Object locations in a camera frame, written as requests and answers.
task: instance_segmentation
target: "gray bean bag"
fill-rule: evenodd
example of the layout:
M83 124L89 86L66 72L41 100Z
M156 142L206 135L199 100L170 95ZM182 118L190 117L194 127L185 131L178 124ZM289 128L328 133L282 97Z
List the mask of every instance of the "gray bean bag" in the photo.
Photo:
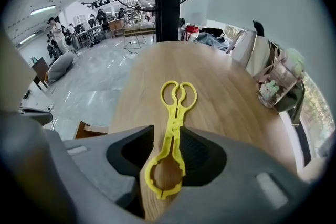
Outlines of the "gray bean bag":
M50 67L48 71L48 79L50 81L55 81L62 77L68 71L74 57L74 54L70 52L61 55Z

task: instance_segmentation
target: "desk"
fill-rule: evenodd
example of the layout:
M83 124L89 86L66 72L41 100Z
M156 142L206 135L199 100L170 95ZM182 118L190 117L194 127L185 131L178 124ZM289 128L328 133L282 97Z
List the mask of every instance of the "desk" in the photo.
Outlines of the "desk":
M87 42L87 45L89 45L89 40L88 39L88 36L87 36L87 32L84 31L84 32L80 32L79 34L73 36L73 37L76 37L77 40L78 40L78 44L81 46L81 47L85 47L84 45L84 42L86 41Z
M161 149L168 119L160 100L161 86L168 80L188 81L197 90L198 99L185 116L185 126L255 145L296 171L293 149L279 113L260 103L256 81L237 62L205 44L170 41L141 52L122 91L109 133L154 125L154 149L149 159L155 156ZM188 106L194 97L188 87L186 90L184 105ZM171 88L167 88L168 102L170 94ZM153 220L176 195L157 200L145 183L144 168L140 173L143 207L146 219ZM154 178L159 187L169 189L180 181L179 174L175 162L166 158L156 167Z
M102 25L93 26L92 28L86 30L86 33L92 45L102 41L103 38L105 37L105 33L104 33Z
M40 58L35 64L33 64L31 68L33 68L33 70L36 72L36 77L33 80L34 83L40 88L40 90L41 90L41 87L39 85L40 81L47 88L48 86L44 83L44 78L49 70L49 67L45 62L45 60L43 59L43 57Z
M121 29L124 28L125 23L124 23L124 19L117 19L117 20L112 20L110 22L108 22L110 30L115 30L115 29Z

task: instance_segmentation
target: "ceiling light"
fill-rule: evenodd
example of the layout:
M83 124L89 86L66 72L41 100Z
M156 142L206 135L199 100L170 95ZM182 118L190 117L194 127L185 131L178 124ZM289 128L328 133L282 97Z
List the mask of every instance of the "ceiling light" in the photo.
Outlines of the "ceiling light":
M32 37L34 37L36 34L32 34L31 36L27 37L26 39L22 40L19 44L22 44L24 42L26 42L27 40L31 39Z
M45 7L45 8L40 8L40 9L37 9L37 10L33 10L30 15L34 15L34 14L37 14L37 13L40 13L40 12L45 12L46 10L50 10L50 9L53 9L55 8L56 6L53 5L53 6L49 6L49 7Z

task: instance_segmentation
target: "red container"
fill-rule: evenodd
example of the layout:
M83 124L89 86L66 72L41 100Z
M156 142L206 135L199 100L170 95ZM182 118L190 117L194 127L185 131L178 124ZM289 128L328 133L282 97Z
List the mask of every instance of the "red container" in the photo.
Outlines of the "red container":
M191 25L187 25L187 28L186 28L187 32L189 33L197 33L199 32L199 27L197 26L191 26Z

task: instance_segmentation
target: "white tile floor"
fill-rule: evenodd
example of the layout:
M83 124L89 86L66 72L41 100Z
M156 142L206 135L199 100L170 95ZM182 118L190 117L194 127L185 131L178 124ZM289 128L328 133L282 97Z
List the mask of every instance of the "white tile floor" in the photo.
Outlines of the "white tile floor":
M140 52L155 43L156 37L153 35L144 38L138 36L139 42L146 44L141 44L141 49L131 51ZM133 40L126 38L125 43L131 41L133 43L128 48L138 47L134 37ZM137 56L131 55L135 58L130 58L128 51L123 49L123 42L123 37L109 38L92 48L82 49L75 57L73 67L48 89L44 88L44 92L31 85L36 89L22 105L44 109L54 103L51 111L53 123L44 127L54 127L63 140L73 139L80 121L109 126L122 87Z

